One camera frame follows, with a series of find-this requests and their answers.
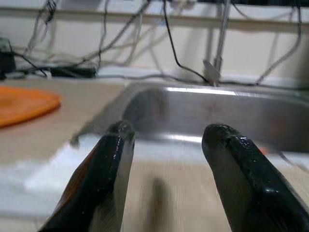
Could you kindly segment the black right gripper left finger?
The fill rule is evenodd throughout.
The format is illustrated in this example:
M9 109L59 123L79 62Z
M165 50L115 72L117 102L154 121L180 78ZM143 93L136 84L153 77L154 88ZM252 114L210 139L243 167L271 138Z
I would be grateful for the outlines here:
M111 124L73 172L41 232L119 232L122 227L135 132Z

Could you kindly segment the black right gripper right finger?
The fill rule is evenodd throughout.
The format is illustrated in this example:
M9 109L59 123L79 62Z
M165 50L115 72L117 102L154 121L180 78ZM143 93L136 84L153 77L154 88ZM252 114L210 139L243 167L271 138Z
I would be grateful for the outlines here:
M201 144L232 231L309 230L309 208L251 139L210 124Z

